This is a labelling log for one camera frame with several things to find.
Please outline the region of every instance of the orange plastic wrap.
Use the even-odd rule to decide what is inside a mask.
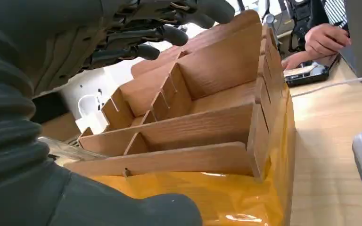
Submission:
[[[214,173],[164,172],[92,179],[133,198],[184,194],[198,206],[205,226],[281,226],[287,224],[293,181],[295,125],[288,92],[270,135],[268,173],[253,177]]]

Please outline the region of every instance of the wooden desk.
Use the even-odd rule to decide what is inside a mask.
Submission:
[[[298,94],[355,78],[341,60],[323,83],[291,89]],[[353,137],[362,132],[362,84],[293,98],[296,168],[291,226],[362,226],[362,182]]]

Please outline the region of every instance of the wooden slot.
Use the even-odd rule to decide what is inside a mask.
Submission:
[[[190,114],[254,103],[255,81],[220,91],[193,101]]]
[[[119,89],[114,92],[112,98],[102,107],[102,113],[105,115],[111,130],[129,127],[134,121],[134,116]]]
[[[259,77],[256,80],[255,103],[260,104],[262,111],[263,111],[267,129],[270,132],[271,128],[274,125],[274,121],[275,121],[275,115],[274,115],[275,109],[270,103],[270,97],[268,95],[267,88],[264,83],[264,79],[262,77]]]
[[[262,39],[270,40],[272,46],[277,47],[277,43],[275,42],[274,38],[274,33],[272,32],[272,29],[268,27],[267,24],[263,24]]]
[[[170,68],[166,70],[158,68],[120,86],[133,115],[136,117],[145,115],[163,82],[169,76],[170,70]]]
[[[148,153],[149,148],[141,133],[135,133],[124,155]]]
[[[140,125],[149,124],[149,123],[153,123],[153,122],[156,122],[156,119],[155,119],[155,116],[153,115],[152,111],[149,110],[148,112],[146,112]]]
[[[130,126],[130,127],[133,127],[133,126],[139,126],[139,125],[141,125],[141,124],[142,124],[143,119],[144,119],[144,116],[136,117],[136,118],[134,119],[134,121],[132,121],[132,123],[131,123],[131,126]]]
[[[269,64],[271,77],[276,83],[275,88],[282,96],[282,90],[284,89],[285,84],[285,77],[284,69],[282,68],[281,64],[281,56],[273,45],[268,44],[267,48],[271,55],[271,57],[267,57],[267,63]]]
[[[151,114],[156,121],[176,118],[186,115],[192,105],[188,88],[177,64],[172,69],[170,76],[161,87],[151,106]]]
[[[260,44],[260,54],[265,55],[265,60],[269,68],[270,77],[274,92],[277,96],[282,96],[285,83],[284,72],[281,65],[281,57],[271,40],[271,29],[266,29],[266,38]]]
[[[253,176],[264,179],[265,166],[269,157],[269,133],[264,120],[262,107],[255,104],[253,107],[251,127],[247,142],[247,152],[252,167]]]
[[[251,104],[255,102],[255,85],[256,81],[244,83],[192,101],[189,89],[176,65],[172,75],[165,81],[162,92],[159,92],[155,98],[151,112],[156,121],[162,121]],[[153,120],[145,121],[144,124],[152,122]]]
[[[262,77],[264,79],[264,83],[270,97],[270,103],[272,105],[276,105],[279,102],[280,96],[278,95],[277,89],[275,88],[275,82],[270,76],[270,69],[268,67],[266,58],[266,55],[261,55],[259,57],[259,68],[257,74],[258,77]]]
[[[83,137],[88,150],[119,156],[140,132],[153,150],[228,142],[247,142],[253,104],[172,118],[165,121]]]
[[[178,61],[193,100],[256,80],[261,29],[254,24]]]
[[[175,48],[174,51],[164,51],[160,53],[159,58],[156,60],[144,60],[131,67],[131,74],[136,79],[148,73],[150,76],[155,76],[151,71],[171,71],[174,63],[187,53],[182,48]]]
[[[163,171],[252,175],[246,146],[241,142],[80,161],[65,167],[83,176],[122,176],[125,168],[133,176]]]

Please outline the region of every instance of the white cable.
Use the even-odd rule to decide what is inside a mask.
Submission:
[[[98,99],[97,99],[97,95],[94,95],[94,94],[87,94],[87,95],[84,95],[82,96],[79,100],[78,100],[78,112],[80,113],[81,117],[85,117],[84,113],[81,111],[81,101],[84,100],[85,98],[87,97],[93,97],[94,100],[95,100],[95,103],[96,103],[96,106],[99,105],[98,103]]]
[[[329,87],[348,84],[348,83],[357,82],[357,81],[362,81],[362,78],[356,78],[356,79],[350,79],[350,80],[346,80],[346,81],[332,83],[332,84],[329,84],[329,85],[326,85],[326,86],[321,86],[321,87],[318,87],[316,89],[313,89],[313,90],[310,90],[310,91],[307,91],[307,92],[304,92],[304,93],[295,94],[292,97],[300,97],[300,96],[303,96],[303,95],[306,95],[306,94],[311,94],[311,93],[314,93],[314,92],[317,92],[319,90],[326,89],[326,88],[329,88]]]

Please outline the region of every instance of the human hand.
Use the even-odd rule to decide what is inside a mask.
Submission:
[[[330,24],[321,24],[309,30],[304,37],[306,51],[313,56],[323,57],[336,54],[352,44],[348,32]]]
[[[290,55],[288,58],[284,59],[281,63],[284,70],[291,70],[298,67],[299,64],[309,60],[313,60],[312,56],[307,51],[302,51]]]

